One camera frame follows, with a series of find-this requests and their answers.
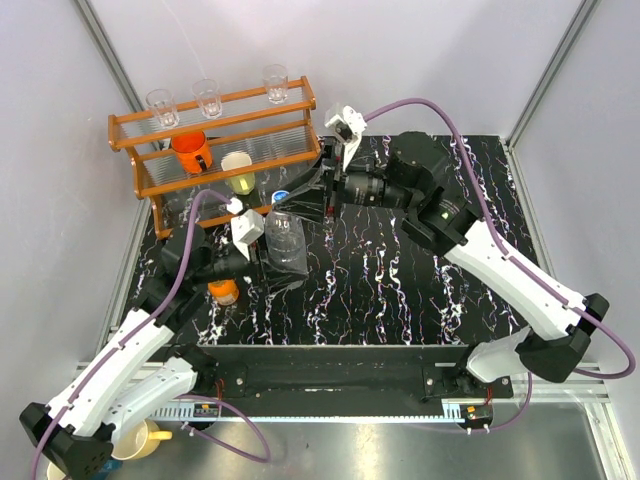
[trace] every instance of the white wall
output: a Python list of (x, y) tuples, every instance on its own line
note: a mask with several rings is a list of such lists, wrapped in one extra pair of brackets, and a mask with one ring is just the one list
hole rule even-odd
[(0, 39), (0, 476), (17, 480), (18, 415), (93, 355), (137, 200), (107, 144), (126, 105), (71, 2), (3, 2)]
[[(559, 278), (611, 302), (606, 322), (640, 354), (640, 37), (635, 0), (602, 2), (516, 147)], [(602, 335), (608, 371), (624, 357)], [(640, 373), (607, 385), (640, 472)]]
[[(579, 0), (92, 0), (141, 98), (169, 88), (191, 100), (207, 76), (229, 92), (261, 85), (262, 67), (307, 75), (318, 131), (334, 102), (366, 113), (424, 96), (464, 133), (506, 135)], [(370, 125), (373, 133), (448, 133), (423, 107)]]

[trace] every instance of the mug handle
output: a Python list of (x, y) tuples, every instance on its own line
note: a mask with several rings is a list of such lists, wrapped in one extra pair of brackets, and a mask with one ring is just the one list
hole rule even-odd
[(147, 438), (149, 440), (171, 440), (172, 437), (173, 437), (172, 432), (160, 431), (160, 432), (149, 433), (149, 436)]
[(204, 161), (204, 158), (202, 158), (202, 155), (196, 155), (196, 161), (198, 162), (198, 165), (200, 165), (200, 171), (206, 172), (207, 162)]

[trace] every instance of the black marble table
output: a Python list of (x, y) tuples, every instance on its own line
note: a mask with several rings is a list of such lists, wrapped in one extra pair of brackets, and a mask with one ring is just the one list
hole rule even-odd
[[(450, 138), (436, 138), (451, 152), (449, 185), (472, 198), (471, 184)], [(466, 141), (498, 231), (536, 261), (499, 138), (470, 136)], [(383, 165), (390, 142), (393, 137), (365, 137), (354, 161), (369, 157)], [(263, 201), (305, 168), (295, 165), (257, 174), (256, 188)], [(229, 307), (218, 306), (207, 293), (206, 304), (173, 343), (462, 344), (503, 337), (525, 325), (471, 274), (411, 242), (400, 229), (401, 215), (348, 206), (333, 232), (305, 226), (311, 273), (300, 288), (266, 295), (247, 277), (238, 282), (239, 301)], [(230, 239), (228, 225), (210, 234), (218, 243)], [(154, 274), (161, 246), (150, 218), (128, 306)]]

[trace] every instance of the wooden rack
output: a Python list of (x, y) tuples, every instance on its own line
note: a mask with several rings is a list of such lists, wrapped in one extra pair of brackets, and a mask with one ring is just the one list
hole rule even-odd
[[(316, 100), (306, 77), (289, 82), (288, 98), (282, 105), (269, 103), (264, 87), (222, 95), (221, 100), (222, 116), (214, 120), (202, 116), (195, 101), (178, 104), (179, 125), (169, 130), (160, 127), (148, 110), (119, 117), (109, 116), (109, 145), (114, 151), (124, 149), (127, 152), (133, 169), (134, 192), (140, 199), (150, 198), (158, 238), (166, 238), (171, 228), (176, 226), (168, 225), (163, 214), (164, 195), (236, 175), (308, 162), (320, 153), (311, 123), (311, 110), (315, 109)], [(146, 154), (140, 154), (136, 149), (140, 145), (154, 144), (175, 135), (206, 131), (211, 136), (215, 135), (215, 132), (211, 132), (214, 129), (294, 112), (302, 113), (297, 121), (209, 139), (213, 166), (200, 174), (185, 172), (170, 148)], [(253, 164), (222, 171), (220, 160), (234, 151), (247, 151)], [(260, 213), (267, 213), (269, 208), (263, 205), (256, 209)], [(220, 215), (205, 219), (200, 224), (206, 228), (226, 223), (232, 217)]]

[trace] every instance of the orange jar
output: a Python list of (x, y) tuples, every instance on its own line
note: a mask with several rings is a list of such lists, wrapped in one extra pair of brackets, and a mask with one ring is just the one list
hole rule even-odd
[(186, 133), (171, 139), (171, 148), (182, 168), (189, 173), (202, 173), (213, 164), (211, 150), (204, 132)]
[(211, 282), (209, 292), (220, 305), (231, 305), (238, 300), (240, 291), (233, 280), (222, 280), (221, 282)]

